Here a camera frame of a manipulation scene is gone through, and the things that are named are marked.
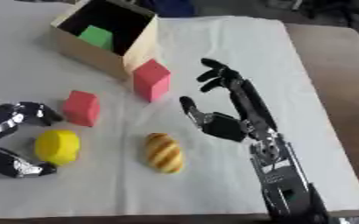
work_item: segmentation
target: striped ball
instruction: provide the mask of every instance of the striped ball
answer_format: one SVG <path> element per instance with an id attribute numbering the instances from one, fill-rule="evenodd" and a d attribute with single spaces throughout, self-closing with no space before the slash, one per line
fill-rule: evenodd
<path id="1" fill-rule="evenodd" d="M 179 172 L 183 156 L 178 144 L 164 133 L 152 133 L 146 138 L 147 159 L 150 166 L 164 173 Z"/>

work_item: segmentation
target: robotic hand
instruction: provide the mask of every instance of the robotic hand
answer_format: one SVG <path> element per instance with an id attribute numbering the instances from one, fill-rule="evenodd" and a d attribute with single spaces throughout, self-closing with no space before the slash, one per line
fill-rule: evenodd
<path id="1" fill-rule="evenodd" d="M 187 96 L 179 98 L 182 108 L 208 135 L 237 142 L 249 137 L 251 162 L 271 219 L 278 223 L 339 223 L 329 217 L 320 195 L 307 182 L 292 146 L 278 133 L 276 123 L 251 82 L 216 60 L 202 59 L 201 63 L 212 68 L 197 78 L 198 82 L 209 81 L 201 92 L 226 88 L 240 119 L 219 112 L 202 113 Z"/>
<path id="2" fill-rule="evenodd" d="M 22 101 L 18 104 L 0 105 L 0 138 L 18 130 L 20 123 L 50 126 L 62 121 L 62 117 L 45 104 Z M 55 173 L 57 168 L 50 163 L 32 164 L 18 154 L 0 148 L 0 173 L 12 177 L 36 177 Z"/>

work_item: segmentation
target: pink cube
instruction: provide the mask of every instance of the pink cube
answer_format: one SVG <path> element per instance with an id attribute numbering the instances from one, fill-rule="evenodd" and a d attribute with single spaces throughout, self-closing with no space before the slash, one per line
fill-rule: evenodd
<path id="1" fill-rule="evenodd" d="M 63 110 L 69 122 L 93 127 L 99 116 L 99 100 L 94 94 L 74 90 L 65 101 Z"/>
<path id="2" fill-rule="evenodd" d="M 154 59 L 138 67 L 133 75 L 135 91 L 148 102 L 157 100 L 169 90 L 170 72 Z"/>

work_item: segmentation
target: white sheet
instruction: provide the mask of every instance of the white sheet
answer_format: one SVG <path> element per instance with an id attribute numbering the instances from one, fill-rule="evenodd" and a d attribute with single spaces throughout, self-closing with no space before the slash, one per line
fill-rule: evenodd
<path id="1" fill-rule="evenodd" d="M 181 112 L 178 98 L 189 95 L 204 111 L 236 115 L 226 91 L 198 91 L 202 57 L 254 82 L 328 210 L 359 209 L 359 182 L 281 23 L 160 19 L 158 59 L 172 71 L 171 92 L 147 104 L 108 75 L 53 50 L 48 25 L 66 7 L 0 0 L 0 103 L 36 101 L 59 109 L 78 89 L 99 95 L 101 117 L 92 129 L 66 122 L 53 127 L 76 131 L 82 143 L 78 161 L 58 174 L 0 177 L 0 217 L 264 213 L 246 143 L 206 136 Z M 24 127 L 4 145 L 22 151 L 43 131 Z M 178 140 L 183 172 L 164 175 L 145 165 L 142 145 L 151 132 Z"/>

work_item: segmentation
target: toy block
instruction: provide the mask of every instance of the toy block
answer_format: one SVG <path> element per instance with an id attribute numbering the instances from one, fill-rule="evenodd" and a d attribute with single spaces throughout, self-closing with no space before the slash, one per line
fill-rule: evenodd
<path id="1" fill-rule="evenodd" d="M 99 116 L 99 100 L 94 94 L 74 90 L 65 101 L 63 110 L 69 122 L 93 127 Z"/>
<path id="2" fill-rule="evenodd" d="M 134 90 L 148 102 L 157 100 L 169 90 L 170 71 L 154 59 L 138 67 L 133 75 Z"/>
<path id="3" fill-rule="evenodd" d="M 93 46 L 98 46 L 106 50 L 112 49 L 113 34 L 109 31 L 103 30 L 93 25 L 89 25 L 80 35 L 82 39 Z"/>

